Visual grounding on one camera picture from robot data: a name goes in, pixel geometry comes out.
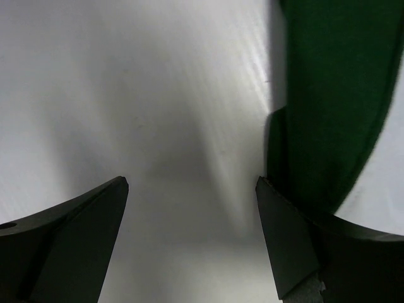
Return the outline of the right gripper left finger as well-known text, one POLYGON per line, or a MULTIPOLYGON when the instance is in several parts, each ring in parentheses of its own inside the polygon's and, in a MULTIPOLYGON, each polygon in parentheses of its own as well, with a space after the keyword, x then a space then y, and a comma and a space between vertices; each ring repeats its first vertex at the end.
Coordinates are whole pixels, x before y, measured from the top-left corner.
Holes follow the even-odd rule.
POLYGON ((1 224, 1 302, 97 302, 128 192, 119 176, 1 224))

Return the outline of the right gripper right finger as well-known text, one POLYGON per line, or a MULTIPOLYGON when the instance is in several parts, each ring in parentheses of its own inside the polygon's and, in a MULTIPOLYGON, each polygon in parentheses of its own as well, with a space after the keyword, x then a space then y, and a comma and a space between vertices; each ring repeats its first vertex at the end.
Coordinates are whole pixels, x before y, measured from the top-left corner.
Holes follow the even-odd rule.
POLYGON ((256 197, 282 302, 403 302, 403 236, 296 207, 264 177, 256 197))

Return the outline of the white green-sleeved printed t-shirt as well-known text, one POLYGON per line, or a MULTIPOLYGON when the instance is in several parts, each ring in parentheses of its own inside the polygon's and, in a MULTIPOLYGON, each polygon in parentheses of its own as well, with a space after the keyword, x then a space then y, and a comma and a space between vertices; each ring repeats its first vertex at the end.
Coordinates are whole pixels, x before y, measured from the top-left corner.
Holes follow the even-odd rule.
POLYGON ((286 104, 267 172, 297 206, 339 209, 367 162, 403 54, 402 1, 282 1, 286 104))

